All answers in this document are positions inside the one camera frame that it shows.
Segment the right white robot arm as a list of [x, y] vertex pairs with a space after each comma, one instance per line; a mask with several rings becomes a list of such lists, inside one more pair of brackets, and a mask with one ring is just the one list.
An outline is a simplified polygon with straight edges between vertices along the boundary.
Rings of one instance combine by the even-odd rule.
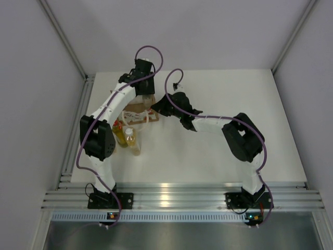
[[241, 112], [235, 117], [202, 115], [202, 111], [192, 107], [184, 92], [166, 93], [151, 109], [166, 117], [177, 117], [187, 130], [223, 136], [231, 153], [242, 162], [238, 165], [241, 192], [236, 194], [236, 199], [228, 202], [229, 208], [253, 208], [258, 205], [265, 192], [260, 171], [267, 161], [267, 149], [264, 136], [246, 114]]

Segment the grey cap clear jar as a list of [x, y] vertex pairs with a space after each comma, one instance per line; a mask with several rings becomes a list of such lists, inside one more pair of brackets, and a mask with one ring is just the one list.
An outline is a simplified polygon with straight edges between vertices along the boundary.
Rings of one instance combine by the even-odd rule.
[[151, 94], [149, 94], [149, 95], [143, 95], [142, 96], [142, 100], [143, 100], [144, 108], [146, 110], [148, 110], [151, 107], [151, 105], [152, 105], [153, 95], [151, 95]]

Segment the burlap watermelon canvas bag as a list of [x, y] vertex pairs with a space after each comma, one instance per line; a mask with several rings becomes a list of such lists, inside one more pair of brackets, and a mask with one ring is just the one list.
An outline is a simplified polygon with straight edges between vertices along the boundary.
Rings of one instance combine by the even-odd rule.
[[[156, 103], [155, 95], [153, 94], [152, 104]], [[119, 114], [119, 119], [123, 124], [135, 125], [145, 123], [149, 118], [149, 122], [159, 121], [159, 115], [151, 109], [146, 110], [143, 105], [142, 96], [135, 97], [130, 101], [123, 111]]]

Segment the red cap yellow bottle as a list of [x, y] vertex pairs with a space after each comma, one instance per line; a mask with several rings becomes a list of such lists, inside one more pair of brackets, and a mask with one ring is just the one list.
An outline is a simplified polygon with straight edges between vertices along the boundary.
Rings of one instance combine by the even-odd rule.
[[112, 131], [113, 131], [114, 135], [116, 136], [116, 140], [117, 140], [118, 144], [122, 148], [128, 147], [128, 144], [126, 142], [124, 132], [123, 132], [123, 125], [118, 119], [113, 123]]

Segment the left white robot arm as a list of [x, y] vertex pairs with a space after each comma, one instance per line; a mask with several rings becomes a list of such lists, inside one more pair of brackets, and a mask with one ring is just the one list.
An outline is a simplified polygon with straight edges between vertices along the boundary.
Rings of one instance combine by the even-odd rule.
[[137, 96], [155, 94], [155, 74], [152, 62], [135, 59], [135, 67], [120, 76], [103, 104], [91, 115], [80, 119], [80, 147], [75, 164], [78, 169], [94, 175], [95, 188], [102, 192], [99, 201], [106, 208], [114, 207], [118, 201], [117, 194], [113, 192], [116, 181], [110, 163], [116, 147], [112, 125]]

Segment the white cap amber bottle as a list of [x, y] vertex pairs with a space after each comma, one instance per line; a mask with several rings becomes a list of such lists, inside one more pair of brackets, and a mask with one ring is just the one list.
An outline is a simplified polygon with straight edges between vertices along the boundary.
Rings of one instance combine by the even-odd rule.
[[127, 128], [125, 130], [125, 141], [134, 156], [140, 155], [140, 145], [137, 138], [136, 130], [134, 128]]

